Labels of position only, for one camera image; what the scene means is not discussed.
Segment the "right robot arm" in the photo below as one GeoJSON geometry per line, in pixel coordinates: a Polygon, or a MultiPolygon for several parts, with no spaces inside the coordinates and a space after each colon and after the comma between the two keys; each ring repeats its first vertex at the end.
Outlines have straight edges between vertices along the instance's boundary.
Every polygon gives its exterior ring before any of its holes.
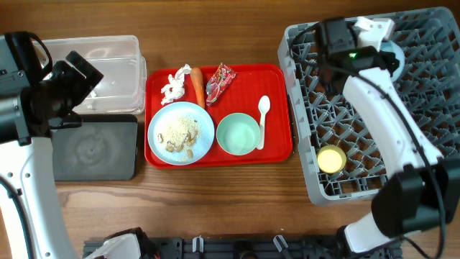
{"type": "Polygon", "coordinates": [[[358,112],[388,177],[370,213],[341,229],[351,255],[434,227],[445,232],[459,203],[459,160],[443,157],[393,85],[404,64],[402,49],[391,39],[394,30],[388,18],[335,18],[314,26],[321,83],[329,94],[342,94],[358,112]]]}

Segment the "white plastic spoon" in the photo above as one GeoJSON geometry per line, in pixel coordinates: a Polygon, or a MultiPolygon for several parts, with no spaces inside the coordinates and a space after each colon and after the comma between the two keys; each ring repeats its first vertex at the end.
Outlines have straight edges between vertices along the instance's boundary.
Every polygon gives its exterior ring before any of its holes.
{"type": "Polygon", "coordinates": [[[265,120],[268,111],[270,110],[270,98],[269,96],[262,96],[259,100],[258,109],[260,112],[260,120],[259,120],[259,129],[260,129],[260,136],[259,136],[259,143],[256,146],[258,150],[261,150],[265,146],[265,120]]]}

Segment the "green bowl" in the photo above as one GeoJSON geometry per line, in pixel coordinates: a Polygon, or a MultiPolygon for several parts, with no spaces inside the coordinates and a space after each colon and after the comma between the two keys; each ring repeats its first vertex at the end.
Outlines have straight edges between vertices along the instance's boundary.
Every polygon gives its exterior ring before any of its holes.
{"type": "Polygon", "coordinates": [[[247,155],[259,144],[259,124],[248,114],[229,114],[219,122],[216,139],[226,153],[236,156],[247,155]]]}

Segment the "light blue bowl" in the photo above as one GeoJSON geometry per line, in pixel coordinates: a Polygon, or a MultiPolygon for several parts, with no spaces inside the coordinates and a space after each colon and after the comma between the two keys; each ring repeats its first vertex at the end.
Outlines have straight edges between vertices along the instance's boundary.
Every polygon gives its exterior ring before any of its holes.
{"type": "Polygon", "coordinates": [[[387,69],[391,75],[391,81],[401,76],[405,66],[405,54],[403,49],[393,41],[383,42],[380,48],[380,55],[387,64],[387,69]]]}

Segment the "yellow cup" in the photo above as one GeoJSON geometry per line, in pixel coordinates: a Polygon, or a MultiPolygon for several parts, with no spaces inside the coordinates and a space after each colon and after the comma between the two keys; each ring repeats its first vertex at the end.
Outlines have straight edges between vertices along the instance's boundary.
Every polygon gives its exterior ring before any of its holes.
{"type": "Polygon", "coordinates": [[[335,145],[327,145],[319,150],[317,162],[321,171],[328,174],[334,174],[344,169],[346,165],[346,154],[341,148],[335,145]]]}

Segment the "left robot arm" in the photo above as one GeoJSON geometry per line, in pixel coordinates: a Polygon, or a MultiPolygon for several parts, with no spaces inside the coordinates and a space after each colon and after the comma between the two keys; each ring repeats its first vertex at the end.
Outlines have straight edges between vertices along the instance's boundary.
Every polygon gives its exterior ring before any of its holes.
{"type": "Polygon", "coordinates": [[[102,80],[76,51],[42,65],[32,32],[1,36],[1,215],[14,258],[77,258],[52,164],[52,130],[102,80]]]}

